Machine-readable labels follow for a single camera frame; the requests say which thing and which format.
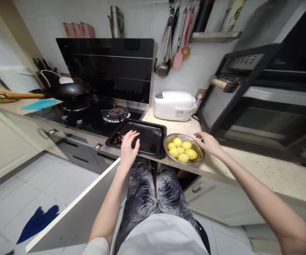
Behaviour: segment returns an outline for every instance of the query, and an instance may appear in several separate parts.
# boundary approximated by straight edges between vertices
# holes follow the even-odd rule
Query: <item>baking tray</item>
[[[166,152],[163,148],[163,140],[167,135],[166,126],[154,124],[141,120],[125,119],[122,124],[109,136],[106,146],[120,149],[120,144],[114,144],[117,132],[125,135],[130,130],[140,133],[132,142],[135,147],[136,140],[140,138],[140,149],[138,155],[148,156],[155,159],[163,159]]]

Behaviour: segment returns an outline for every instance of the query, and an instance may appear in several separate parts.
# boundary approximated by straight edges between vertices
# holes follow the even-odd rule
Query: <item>oven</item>
[[[221,145],[306,165],[306,72],[267,69],[283,48],[226,54],[197,115]]]

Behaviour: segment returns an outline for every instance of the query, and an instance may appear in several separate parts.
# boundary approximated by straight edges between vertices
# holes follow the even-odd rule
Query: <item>electrical outlet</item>
[[[205,96],[205,93],[206,93],[207,90],[204,90],[204,89],[198,89],[198,92],[196,93],[195,95],[195,99],[197,100],[198,99],[198,95],[202,95],[202,98],[200,100],[202,100]]]

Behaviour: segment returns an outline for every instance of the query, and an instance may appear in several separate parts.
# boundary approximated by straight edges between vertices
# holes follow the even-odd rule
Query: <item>person's left hand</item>
[[[127,175],[129,172],[134,160],[138,154],[139,147],[140,147],[140,139],[137,139],[135,148],[132,149],[132,142],[135,137],[137,137],[140,133],[136,131],[129,131],[123,138],[121,144],[121,162],[120,162],[120,169],[121,172]]]

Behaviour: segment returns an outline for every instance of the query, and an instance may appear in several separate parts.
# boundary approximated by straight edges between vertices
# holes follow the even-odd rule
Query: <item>yellow lemon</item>
[[[175,144],[176,147],[181,147],[182,141],[180,138],[177,137],[173,140],[173,144]]]
[[[183,147],[178,147],[177,150],[179,153],[185,153],[185,149]]]
[[[178,160],[180,160],[181,162],[186,163],[188,161],[189,157],[187,154],[185,153],[181,153],[180,156],[178,157]]]
[[[188,155],[189,159],[196,159],[198,156],[195,150],[192,150],[192,149],[185,150],[185,153]]]
[[[175,146],[175,144],[170,143],[170,144],[167,146],[167,148],[168,148],[169,150],[170,150],[170,149],[175,149],[176,146]]]
[[[175,148],[170,149],[170,150],[169,150],[169,154],[172,155],[172,157],[174,157],[174,158],[178,158],[179,155],[180,155],[180,153],[178,152],[178,150],[175,149]]]
[[[182,147],[183,147],[184,149],[190,149],[190,148],[192,148],[192,144],[191,144],[190,142],[184,142],[184,143],[182,144]]]

